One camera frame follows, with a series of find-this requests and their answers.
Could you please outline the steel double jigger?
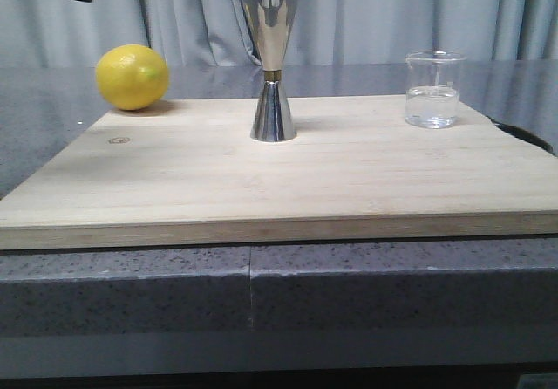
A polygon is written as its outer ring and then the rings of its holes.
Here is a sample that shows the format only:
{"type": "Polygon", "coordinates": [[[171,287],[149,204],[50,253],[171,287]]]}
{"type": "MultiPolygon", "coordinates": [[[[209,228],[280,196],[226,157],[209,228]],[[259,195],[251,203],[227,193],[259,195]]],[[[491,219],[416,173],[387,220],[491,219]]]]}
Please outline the steel double jigger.
{"type": "Polygon", "coordinates": [[[298,0],[242,0],[263,71],[262,92],[250,134],[254,140],[282,142],[296,137],[282,69],[297,5],[298,0]]]}

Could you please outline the clear glass beaker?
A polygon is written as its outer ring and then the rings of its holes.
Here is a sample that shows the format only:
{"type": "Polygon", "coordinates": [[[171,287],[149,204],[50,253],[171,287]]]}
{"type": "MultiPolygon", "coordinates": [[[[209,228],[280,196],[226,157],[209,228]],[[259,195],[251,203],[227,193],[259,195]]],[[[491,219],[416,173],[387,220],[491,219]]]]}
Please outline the clear glass beaker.
{"type": "Polygon", "coordinates": [[[457,120],[459,83],[466,57],[452,51],[415,51],[405,57],[408,78],[405,121],[430,129],[457,120]]]}

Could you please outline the light wooden cutting board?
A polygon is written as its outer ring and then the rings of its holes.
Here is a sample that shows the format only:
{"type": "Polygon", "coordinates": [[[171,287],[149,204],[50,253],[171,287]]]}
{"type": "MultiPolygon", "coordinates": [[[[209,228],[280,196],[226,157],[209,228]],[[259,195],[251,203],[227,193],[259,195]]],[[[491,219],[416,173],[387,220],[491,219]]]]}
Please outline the light wooden cutting board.
{"type": "Polygon", "coordinates": [[[3,249],[553,234],[557,159],[469,106],[430,130],[401,95],[295,98],[252,140],[253,99],[110,111],[1,202],[3,249]]]}

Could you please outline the yellow lemon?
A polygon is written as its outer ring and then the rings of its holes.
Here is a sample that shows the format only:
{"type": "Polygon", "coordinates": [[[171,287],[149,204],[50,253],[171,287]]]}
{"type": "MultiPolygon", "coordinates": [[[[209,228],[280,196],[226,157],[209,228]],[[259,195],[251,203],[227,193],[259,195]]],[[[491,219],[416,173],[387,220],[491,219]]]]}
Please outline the yellow lemon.
{"type": "Polygon", "coordinates": [[[165,59],[141,44],[125,44],[105,53],[95,67],[98,91],[119,110],[135,111],[161,99],[170,84],[165,59]]]}

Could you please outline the grey curtain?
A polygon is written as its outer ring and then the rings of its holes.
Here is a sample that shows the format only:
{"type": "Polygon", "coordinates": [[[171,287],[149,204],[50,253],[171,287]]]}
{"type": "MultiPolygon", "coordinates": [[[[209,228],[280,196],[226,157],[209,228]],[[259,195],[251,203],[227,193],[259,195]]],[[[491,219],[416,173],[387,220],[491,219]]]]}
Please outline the grey curtain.
{"type": "MultiPolygon", "coordinates": [[[[4,67],[93,66],[122,44],[174,66],[257,60],[241,0],[1,0],[4,67]]],[[[298,0],[286,61],[398,63],[420,50],[554,59],[557,0],[298,0]]]]}

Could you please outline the black round object behind board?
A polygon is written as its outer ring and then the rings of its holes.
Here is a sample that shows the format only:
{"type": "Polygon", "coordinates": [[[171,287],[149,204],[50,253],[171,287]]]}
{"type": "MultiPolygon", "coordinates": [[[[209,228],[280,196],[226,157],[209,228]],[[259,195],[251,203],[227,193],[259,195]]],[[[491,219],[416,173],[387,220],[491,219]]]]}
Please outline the black round object behind board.
{"type": "Polygon", "coordinates": [[[548,152],[552,155],[555,155],[555,151],[554,151],[553,147],[548,142],[546,142],[542,138],[536,136],[535,134],[530,133],[529,131],[527,131],[525,129],[522,129],[520,127],[508,125],[508,124],[499,122],[499,121],[494,120],[494,119],[491,119],[491,122],[494,126],[499,128],[502,132],[508,133],[508,134],[514,136],[516,139],[519,139],[519,140],[525,141],[527,143],[530,143],[532,145],[535,145],[535,146],[543,149],[545,152],[548,152]]]}

